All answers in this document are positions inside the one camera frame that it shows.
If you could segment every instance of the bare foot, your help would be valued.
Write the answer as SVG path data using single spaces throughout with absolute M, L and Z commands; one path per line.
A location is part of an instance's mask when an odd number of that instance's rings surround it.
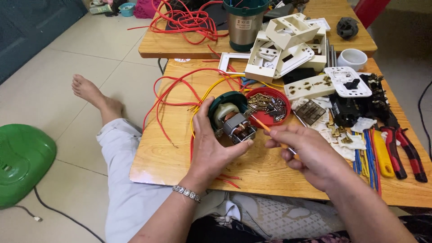
M 90 80 L 79 74 L 74 74 L 72 90 L 76 96 L 83 98 L 101 111 L 103 125 L 114 119 L 121 118 L 123 104 L 116 99 L 104 96 Z

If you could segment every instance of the gray door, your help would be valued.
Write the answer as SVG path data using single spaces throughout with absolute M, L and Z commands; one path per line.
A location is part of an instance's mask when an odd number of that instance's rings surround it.
M 2 0 L 0 84 L 85 13 L 81 0 Z

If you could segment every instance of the red plastic lid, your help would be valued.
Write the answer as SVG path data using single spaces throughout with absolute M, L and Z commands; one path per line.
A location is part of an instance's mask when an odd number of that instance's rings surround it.
M 286 116 L 280 122 L 276 122 L 276 123 L 273 122 L 273 116 L 270 116 L 269 114 L 265 114 L 265 111 L 257 111 L 255 113 L 253 113 L 254 117 L 256 117 L 258 120 L 260 120 L 262 123 L 264 123 L 267 127 L 281 125 L 285 121 L 285 119 L 289 116 L 289 113 L 291 112 L 291 105 L 290 105 L 289 100 L 286 97 L 286 95 L 277 89 L 273 89 L 273 88 L 269 88 L 269 87 L 261 87 L 261 88 L 256 88 L 256 89 L 249 91 L 249 93 L 246 94 L 246 98 L 249 99 L 249 97 L 251 97 L 252 95 L 258 94 L 258 93 L 270 95 L 270 96 L 273 96 L 275 98 L 279 98 L 279 99 L 283 100 L 286 104 Z M 256 126 L 257 128 L 263 128 L 252 117 L 250 117 L 249 120 L 251 121 L 251 124 Z

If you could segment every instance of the green plastic stool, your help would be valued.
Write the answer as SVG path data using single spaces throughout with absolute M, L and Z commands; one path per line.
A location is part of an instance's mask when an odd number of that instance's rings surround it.
M 35 127 L 0 127 L 0 208 L 23 199 L 48 171 L 56 152 L 54 140 Z

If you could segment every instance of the hand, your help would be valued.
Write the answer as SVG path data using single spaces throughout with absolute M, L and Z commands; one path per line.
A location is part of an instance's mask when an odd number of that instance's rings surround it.
M 214 97 L 204 100 L 196 116 L 193 117 L 195 130 L 192 162 L 186 175 L 187 181 L 200 184 L 197 190 L 205 190 L 222 170 L 234 159 L 245 154 L 254 144 L 250 139 L 230 147 L 223 147 L 215 137 L 207 117 Z
M 316 189 L 326 192 L 335 179 L 352 172 L 345 159 L 314 129 L 292 125 L 275 126 L 270 129 L 270 133 L 264 132 L 271 136 L 264 146 L 274 148 L 284 143 L 294 147 L 301 161 L 293 159 L 292 153 L 285 149 L 281 150 L 282 158 L 290 168 L 303 173 L 306 180 Z

